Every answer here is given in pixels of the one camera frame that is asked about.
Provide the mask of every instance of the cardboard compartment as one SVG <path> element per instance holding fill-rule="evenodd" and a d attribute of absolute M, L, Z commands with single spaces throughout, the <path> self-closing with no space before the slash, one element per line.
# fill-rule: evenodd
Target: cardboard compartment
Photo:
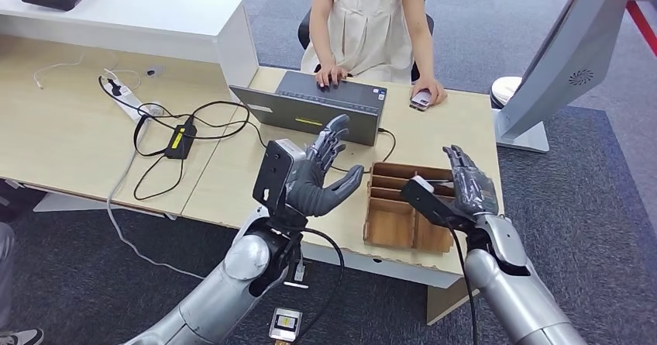
<path fill-rule="evenodd" d="M 413 178 L 416 174 L 421 175 L 424 179 L 432 180 L 452 180 L 452 171 L 449 169 L 417 167 L 414 165 L 395 164 L 395 163 L 374 163 L 372 174 L 393 178 Z"/>
<path fill-rule="evenodd" d="M 449 229 L 430 223 L 420 212 L 416 212 L 415 248 L 424 252 L 449 252 L 453 239 Z"/>
<path fill-rule="evenodd" d="M 393 188 L 395 190 L 401 190 L 408 182 L 408 178 L 396 178 L 388 176 L 373 175 L 372 176 L 372 187 L 373 188 Z"/>
<path fill-rule="evenodd" d="M 401 196 L 401 190 L 395 190 L 392 188 L 371 188 L 370 196 L 372 198 L 381 198 L 387 200 L 394 200 L 397 202 L 406 202 L 403 196 Z"/>
<path fill-rule="evenodd" d="M 370 199 L 363 234 L 368 243 L 413 247 L 415 210 L 410 204 L 387 199 Z"/>
<path fill-rule="evenodd" d="M 449 252 L 452 235 L 448 229 L 431 224 L 401 196 L 409 179 L 421 175 L 425 180 L 452 180 L 446 169 L 416 167 L 394 163 L 375 163 L 368 184 L 369 199 L 363 240 L 366 243 L 400 248 L 415 248 L 431 253 Z M 434 193 L 446 201 L 454 199 L 454 190 L 434 183 Z"/>

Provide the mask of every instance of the woman's hand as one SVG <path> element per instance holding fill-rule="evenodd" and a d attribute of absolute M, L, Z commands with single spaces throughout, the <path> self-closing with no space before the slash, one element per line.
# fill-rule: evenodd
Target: woman's hand
<path fill-rule="evenodd" d="M 411 99 L 413 99 L 413 97 L 415 97 L 415 95 L 423 89 L 428 90 L 432 95 L 432 100 L 429 105 L 437 105 L 440 102 L 443 102 L 445 98 L 447 98 L 447 91 L 445 91 L 445 89 L 442 87 L 442 84 L 440 84 L 435 78 L 431 76 L 427 78 L 420 76 L 420 78 L 415 82 L 415 86 L 413 86 Z"/>
<path fill-rule="evenodd" d="M 317 80 L 320 88 L 324 88 L 331 85 L 331 82 L 337 85 L 341 79 L 347 77 L 347 74 L 347 70 L 336 64 L 323 64 L 322 68 L 315 74 L 315 80 Z"/>

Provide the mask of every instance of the office chair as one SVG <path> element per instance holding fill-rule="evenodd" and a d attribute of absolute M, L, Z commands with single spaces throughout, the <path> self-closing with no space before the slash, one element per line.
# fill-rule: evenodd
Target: office chair
<path fill-rule="evenodd" d="M 429 32 L 433 35 L 433 18 L 427 14 L 427 24 L 429 25 Z M 308 48 L 310 43 L 310 10 L 306 13 L 306 16 L 301 21 L 298 30 L 299 43 L 304 49 Z M 420 71 L 418 71 L 418 65 L 413 63 L 413 70 L 411 71 L 411 80 L 416 81 L 420 78 Z"/>

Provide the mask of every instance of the woman's right hand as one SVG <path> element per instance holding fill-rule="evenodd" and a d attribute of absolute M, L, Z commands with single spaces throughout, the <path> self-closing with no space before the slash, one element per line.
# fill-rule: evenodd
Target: woman's right hand
<path fill-rule="evenodd" d="M 336 64 L 323 64 L 322 68 L 315 74 L 315 80 L 317 80 L 320 88 L 324 88 L 331 85 L 331 83 L 337 85 L 341 79 L 347 77 L 348 73 L 347 70 Z"/>

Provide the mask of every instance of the laptop keyboard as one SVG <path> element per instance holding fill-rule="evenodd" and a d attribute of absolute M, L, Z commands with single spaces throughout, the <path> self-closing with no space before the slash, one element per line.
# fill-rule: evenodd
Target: laptop keyboard
<path fill-rule="evenodd" d="M 286 97 L 291 97 L 291 98 L 296 98 L 296 99 L 302 99 L 302 100 L 305 100 L 305 101 L 322 103 L 324 105 L 341 107 L 343 109 L 350 109 L 350 110 L 353 110 L 353 111 L 362 111 L 362 112 L 368 112 L 368 113 L 371 113 L 371 114 L 377 114 L 379 112 L 379 109 L 377 109 L 375 107 L 363 106 L 363 105 L 359 105 L 357 103 L 339 101 L 339 100 L 332 99 L 332 98 L 328 99 L 328 98 L 318 97 L 317 95 L 305 95 L 303 93 L 297 93 L 295 91 L 277 91 L 277 93 L 279 95 L 284 95 Z"/>

